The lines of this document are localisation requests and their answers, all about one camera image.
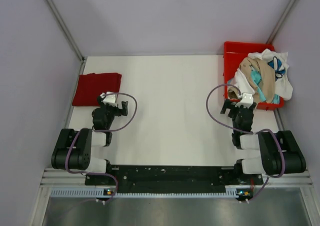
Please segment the beige t-shirt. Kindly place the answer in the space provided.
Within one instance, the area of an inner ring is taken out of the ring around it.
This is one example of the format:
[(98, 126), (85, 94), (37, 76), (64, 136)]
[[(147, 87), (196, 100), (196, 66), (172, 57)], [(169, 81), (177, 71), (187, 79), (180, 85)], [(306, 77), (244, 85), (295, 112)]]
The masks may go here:
[(266, 97), (266, 103), (271, 103), (275, 95), (275, 70), (265, 61), (258, 58), (252, 59), (246, 57), (239, 64), (234, 77), (228, 82), (227, 97), (239, 100), (243, 93), (250, 93), (253, 95), (253, 101), (256, 104), (262, 103), (257, 93), (258, 87), (255, 86), (251, 78), (252, 70), (257, 71), (261, 75), (262, 83), (259, 86)]

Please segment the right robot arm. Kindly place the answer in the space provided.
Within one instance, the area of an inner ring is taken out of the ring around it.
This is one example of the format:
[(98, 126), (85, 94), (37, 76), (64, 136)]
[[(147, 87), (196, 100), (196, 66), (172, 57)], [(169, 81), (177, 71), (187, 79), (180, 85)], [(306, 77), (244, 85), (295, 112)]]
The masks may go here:
[(225, 100), (221, 109), (224, 114), (229, 109), (228, 117), (232, 120), (231, 134), (233, 145), (239, 150), (254, 150), (259, 156), (247, 159), (238, 159), (233, 172), (234, 180), (245, 184), (253, 174), (267, 174), (277, 176), (280, 174), (303, 173), (306, 160), (289, 130), (276, 133), (251, 132), (254, 108), (256, 104), (246, 108), (237, 106), (236, 102)]

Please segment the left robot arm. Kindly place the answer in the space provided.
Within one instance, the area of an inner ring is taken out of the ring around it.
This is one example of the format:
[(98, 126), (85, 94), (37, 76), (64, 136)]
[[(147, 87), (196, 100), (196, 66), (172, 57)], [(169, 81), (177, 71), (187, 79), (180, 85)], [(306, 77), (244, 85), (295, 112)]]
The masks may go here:
[(111, 144), (113, 134), (109, 132), (115, 117), (128, 115), (128, 101), (115, 102), (116, 96), (98, 97), (99, 107), (91, 113), (92, 127), (81, 130), (64, 128), (60, 131), (51, 156), (54, 169), (69, 169), (96, 173), (102, 184), (113, 180), (110, 162), (94, 155), (92, 148), (99, 149)]

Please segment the folded red t-shirt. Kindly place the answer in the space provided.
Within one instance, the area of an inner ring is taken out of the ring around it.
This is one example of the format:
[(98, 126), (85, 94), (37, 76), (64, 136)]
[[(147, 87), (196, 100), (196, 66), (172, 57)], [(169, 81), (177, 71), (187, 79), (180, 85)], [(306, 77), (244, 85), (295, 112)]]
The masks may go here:
[(119, 73), (90, 73), (79, 76), (72, 106), (98, 106), (97, 98), (106, 92), (119, 92), (122, 75)]

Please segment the white printed t-shirt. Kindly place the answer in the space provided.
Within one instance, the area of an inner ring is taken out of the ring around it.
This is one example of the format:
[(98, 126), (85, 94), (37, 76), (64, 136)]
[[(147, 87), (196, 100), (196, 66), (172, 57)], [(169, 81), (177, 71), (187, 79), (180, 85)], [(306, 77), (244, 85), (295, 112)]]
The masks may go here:
[(265, 49), (262, 53), (249, 53), (247, 57), (252, 59), (258, 58), (265, 61), (275, 71), (275, 94), (283, 98), (283, 100), (290, 100), (293, 94), (293, 87), (288, 79), (287, 70), (288, 53), (278, 53)]

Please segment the teal t-shirt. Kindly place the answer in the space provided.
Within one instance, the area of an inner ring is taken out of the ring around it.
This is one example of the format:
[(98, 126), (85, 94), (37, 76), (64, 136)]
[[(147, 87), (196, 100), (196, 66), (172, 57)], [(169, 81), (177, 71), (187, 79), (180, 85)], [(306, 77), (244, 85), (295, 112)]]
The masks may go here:
[[(260, 101), (266, 103), (267, 99), (260, 88), (260, 84), (262, 83), (261, 75), (255, 70), (252, 70), (250, 75), (251, 75), (251, 78), (252, 78), (255, 86), (257, 86), (256, 91), (259, 95)], [(275, 94), (271, 104), (279, 104), (279, 103), (280, 103), (280, 97)]]

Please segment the red plastic bin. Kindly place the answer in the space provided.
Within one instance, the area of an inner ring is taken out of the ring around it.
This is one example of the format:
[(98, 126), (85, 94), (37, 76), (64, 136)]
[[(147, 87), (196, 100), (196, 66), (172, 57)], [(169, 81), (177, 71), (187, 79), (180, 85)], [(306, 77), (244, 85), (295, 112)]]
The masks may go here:
[[(262, 53), (265, 49), (275, 51), (272, 44), (262, 44), (262, 43), (247, 43), (247, 42), (234, 42), (226, 41), (224, 43), (224, 83), (230, 82), (237, 71), (239, 64), (242, 60), (247, 57), (249, 53), (259, 52)], [(274, 111), (280, 109), (284, 106), (285, 102), (283, 98), (279, 98), (279, 104), (267, 104), (259, 103), (257, 105), (258, 110)]]

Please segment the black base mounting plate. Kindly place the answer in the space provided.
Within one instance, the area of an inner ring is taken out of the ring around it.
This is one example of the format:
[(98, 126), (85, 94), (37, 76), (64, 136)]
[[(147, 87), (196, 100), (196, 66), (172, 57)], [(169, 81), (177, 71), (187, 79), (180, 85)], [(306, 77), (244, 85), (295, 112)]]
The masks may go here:
[(240, 174), (233, 167), (115, 165), (108, 172), (119, 193), (209, 193), (231, 185), (262, 185), (259, 174)]

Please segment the aluminium frame rail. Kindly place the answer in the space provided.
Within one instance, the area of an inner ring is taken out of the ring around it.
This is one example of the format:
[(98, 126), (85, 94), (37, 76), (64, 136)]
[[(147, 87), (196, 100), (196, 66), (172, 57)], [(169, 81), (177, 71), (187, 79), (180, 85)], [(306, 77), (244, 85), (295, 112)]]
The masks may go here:
[[(47, 168), (44, 170), (40, 185), (42, 187), (62, 186), (84, 186), (85, 176), (81, 174), (70, 174), (64, 170)], [(281, 178), (270, 178), (267, 187), (294, 188), (310, 187), (312, 180), (308, 171), (300, 174), (283, 175)]]

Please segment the right aluminium corner post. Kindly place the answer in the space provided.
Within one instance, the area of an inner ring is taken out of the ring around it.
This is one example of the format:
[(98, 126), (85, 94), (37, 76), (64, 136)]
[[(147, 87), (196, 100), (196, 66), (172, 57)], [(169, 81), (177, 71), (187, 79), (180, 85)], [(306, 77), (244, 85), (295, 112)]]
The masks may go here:
[(281, 29), (283, 28), (286, 20), (288, 19), (289, 15), (293, 11), (294, 7), (297, 5), (299, 0), (289, 0), (286, 4), (284, 10), (282, 11), (280, 18), (278, 19), (277, 23), (275, 24), (271, 34), (269, 35), (266, 44), (273, 44), (276, 36), (279, 34)]

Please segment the aluminium corner post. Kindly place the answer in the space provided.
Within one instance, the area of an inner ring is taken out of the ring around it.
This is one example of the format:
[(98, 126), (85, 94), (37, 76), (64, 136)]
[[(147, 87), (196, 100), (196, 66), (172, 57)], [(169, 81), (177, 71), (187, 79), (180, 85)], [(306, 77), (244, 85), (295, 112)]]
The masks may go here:
[(284, 10), (282, 11), (280, 18), (278, 19), (277, 23), (275, 24), (271, 34), (269, 35), (266, 44), (273, 44), (276, 36), (279, 34), (281, 29), (283, 28), (286, 20), (288, 19), (289, 15), (293, 11), (294, 7), (297, 5), (299, 0), (289, 0), (286, 4)]
[(62, 31), (64, 37), (66, 38), (69, 46), (71, 47), (72, 51), (75, 53), (75, 55), (77, 56), (78, 60), (80, 62), (83, 62), (85, 57), (83, 56), (83, 54), (81, 53), (79, 47), (76, 44), (76, 41), (74, 40), (71, 32), (69, 31), (63, 17), (61, 16), (58, 8), (56, 7), (56, 4), (54, 3), (53, 0), (44, 0), (50, 10), (50, 12), (52, 13), (55, 21), (57, 22), (58, 27), (60, 28), (60, 30)]

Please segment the left aluminium corner post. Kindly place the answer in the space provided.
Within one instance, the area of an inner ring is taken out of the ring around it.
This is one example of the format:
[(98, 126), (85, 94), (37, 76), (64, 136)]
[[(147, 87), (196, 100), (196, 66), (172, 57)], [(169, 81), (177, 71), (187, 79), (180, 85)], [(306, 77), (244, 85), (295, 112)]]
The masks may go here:
[(44, 0), (50, 10), (50, 12), (52, 13), (55, 21), (57, 22), (58, 27), (60, 28), (60, 30), (62, 31), (64, 37), (66, 38), (69, 46), (71, 47), (72, 51), (75, 53), (75, 55), (77, 56), (78, 60), (80, 62), (83, 62), (85, 57), (83, 56), (83, 54), (81, 53), (79, 47), (76, 44), (76, 41), (74, 40), (71, 32), (69, 31), (63, 17), (61, 16), (58, 8), (56, 7), (56, 4), (54, 3), (53, 0)]

